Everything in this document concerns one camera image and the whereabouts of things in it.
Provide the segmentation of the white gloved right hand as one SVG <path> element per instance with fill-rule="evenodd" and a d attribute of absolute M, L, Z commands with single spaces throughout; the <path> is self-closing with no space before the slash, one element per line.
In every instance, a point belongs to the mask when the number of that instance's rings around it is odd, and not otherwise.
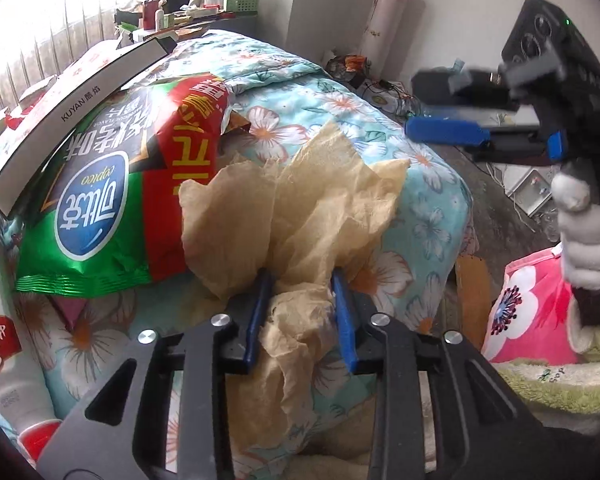
<path fill-rule="evenodd" d="M 562 276 L 571 286 L 584 326 L 600 326 L 600 171 L 573 159 L 552 181 L 562 243 Z"/>

